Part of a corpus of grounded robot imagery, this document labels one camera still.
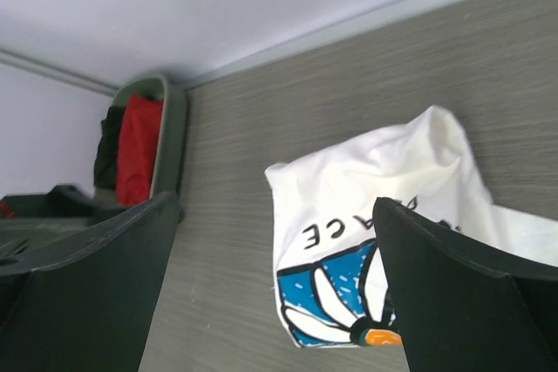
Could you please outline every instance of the cloth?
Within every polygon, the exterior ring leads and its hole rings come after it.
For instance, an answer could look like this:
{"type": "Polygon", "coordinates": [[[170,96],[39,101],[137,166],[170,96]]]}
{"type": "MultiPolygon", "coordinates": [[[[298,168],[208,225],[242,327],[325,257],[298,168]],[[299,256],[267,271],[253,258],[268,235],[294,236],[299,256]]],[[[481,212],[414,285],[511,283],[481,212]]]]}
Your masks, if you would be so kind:
{"type": "Polygon", "coordinates": [[[138,205],[149,199],[163,101],[132,95],[126,107],[119,139],[116,194],[121,205],[138,205]]]}
{"type": "Polygon", "coordinates": [[[299,347],[401,343],[372,218],[379,197],[490,246],[558,265],[558,240],[549,240],[557,223],[493,204],[465,131],[443,108],[273,165],[266,176],[277,312],[299,347]]]}
{"type": "Polygon", "coordinates": [[[93,183],[96,187],[116,190],[120,128],[125,110],[124,106],[111,106],[106,118],[101,121],[101,140],[93,167],[93,183]]]}

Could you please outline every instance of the gray wood surface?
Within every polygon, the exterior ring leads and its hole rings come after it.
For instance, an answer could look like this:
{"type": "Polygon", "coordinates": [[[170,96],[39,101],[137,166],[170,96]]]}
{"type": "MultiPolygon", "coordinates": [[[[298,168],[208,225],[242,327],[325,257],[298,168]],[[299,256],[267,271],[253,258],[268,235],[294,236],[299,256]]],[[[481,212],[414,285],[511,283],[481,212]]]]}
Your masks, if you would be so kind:
{"type": "Polygon", "coordinates": [[[187,218],[141,370],[407,370],[399,348],[293,347],[263,171],[443,105],[499,204],[558,218],[556,23],[557,0],[471,0],[193,92],[187,218]]]}

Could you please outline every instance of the daisy print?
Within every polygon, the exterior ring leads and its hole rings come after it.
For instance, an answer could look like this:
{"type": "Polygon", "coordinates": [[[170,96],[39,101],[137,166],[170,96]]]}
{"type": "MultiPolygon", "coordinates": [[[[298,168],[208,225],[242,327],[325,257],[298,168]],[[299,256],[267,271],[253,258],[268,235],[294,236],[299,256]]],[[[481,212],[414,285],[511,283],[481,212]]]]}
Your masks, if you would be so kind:
{"type": "Polygon", "coordinates": [[[401,344],[375,240],[278,272],[283,319],[303,347],[401,344]]]}

